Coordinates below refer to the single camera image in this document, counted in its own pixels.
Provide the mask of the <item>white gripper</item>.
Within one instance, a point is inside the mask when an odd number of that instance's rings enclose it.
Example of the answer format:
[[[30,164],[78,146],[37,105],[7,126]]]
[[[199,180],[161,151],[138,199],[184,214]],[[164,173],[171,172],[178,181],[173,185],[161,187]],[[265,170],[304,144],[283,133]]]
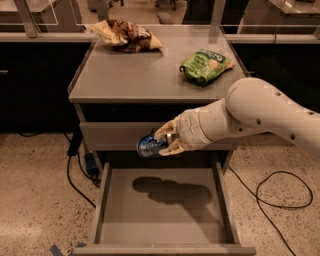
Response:
[[[177,121],[168,121],[154,133],[154,139],[157,141],[178,133],[179,139],[169,141],[168,147],[159,151],[161,156],[201,150],[211,143],[201,128],[199,115],[199,108],[188,109],[177,117]]]

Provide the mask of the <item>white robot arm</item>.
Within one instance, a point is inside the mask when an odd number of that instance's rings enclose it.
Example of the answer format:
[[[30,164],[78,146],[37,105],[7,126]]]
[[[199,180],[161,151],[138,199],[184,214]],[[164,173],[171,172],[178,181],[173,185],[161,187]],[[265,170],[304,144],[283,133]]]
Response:
[[[320,158],[320,114],[302,107],[270,83],[242,78],[224,98],[188,109],[165,123],[154,135],[174,139],[162,156],[201,150],[225,138],[270,132]]]

